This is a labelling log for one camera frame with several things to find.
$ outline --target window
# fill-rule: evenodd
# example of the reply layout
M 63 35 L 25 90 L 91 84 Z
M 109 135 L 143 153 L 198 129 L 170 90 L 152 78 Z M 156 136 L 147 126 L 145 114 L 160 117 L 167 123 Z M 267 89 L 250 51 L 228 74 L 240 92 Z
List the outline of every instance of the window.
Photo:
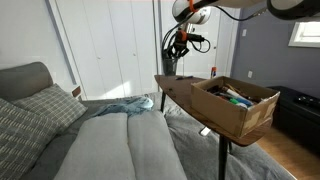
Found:
M 296 23 L 289 46 L 320 48 L 320 22 Z

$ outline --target pillow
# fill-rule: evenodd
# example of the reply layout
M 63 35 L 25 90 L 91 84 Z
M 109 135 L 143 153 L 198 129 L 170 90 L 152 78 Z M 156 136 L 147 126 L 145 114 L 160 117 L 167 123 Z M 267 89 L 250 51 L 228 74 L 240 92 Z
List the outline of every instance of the pillow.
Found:
M 58 130 L 55 121 L 0 99 L 0 179 L 19 179 Z
M 87 108 L 54 84 L 30 97 L 13 101 L 27 111 L 46 116 L 60 124 L 60 132 L 82 116 Z

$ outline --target cardboard box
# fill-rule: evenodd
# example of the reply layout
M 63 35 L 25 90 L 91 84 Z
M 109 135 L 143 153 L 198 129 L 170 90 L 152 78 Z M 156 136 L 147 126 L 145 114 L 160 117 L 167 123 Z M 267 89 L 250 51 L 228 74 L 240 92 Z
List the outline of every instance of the cardboard box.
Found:
M 206 91 L 213 86 L 222 87 L 226 84 L 240 89 L 248 96 L 258 96 L 264 100 L 246 109 Z M 192 108 L 236 137 L 246 135 L 271 117 L 279 95 L 278 91 L 228 77 L 201 81 L 191 87 Z

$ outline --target wooden floor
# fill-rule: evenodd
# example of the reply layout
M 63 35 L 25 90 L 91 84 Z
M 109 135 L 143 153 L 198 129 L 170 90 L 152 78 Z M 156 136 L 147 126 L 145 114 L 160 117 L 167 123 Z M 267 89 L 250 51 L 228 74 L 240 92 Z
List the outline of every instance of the wooden floor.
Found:
M 258 144 L 298 180 L 320 180 L 320 156 L 281 131 L 271 128 Z

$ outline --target light blue cloth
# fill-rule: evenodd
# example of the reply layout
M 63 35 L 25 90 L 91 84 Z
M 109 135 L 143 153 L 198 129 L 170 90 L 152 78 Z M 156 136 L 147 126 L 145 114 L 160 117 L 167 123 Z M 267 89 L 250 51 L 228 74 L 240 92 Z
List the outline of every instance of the light blue cloth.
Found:
M 124 101 L 120 101 L 116 104 L 108 104 L 101 107 L 91 117 L 102 116 L 109 113 L 127 113 L 128 117 L 142 114 L 146 111 L 151 111 L 153 101 L 147 97 L 137 97 Z

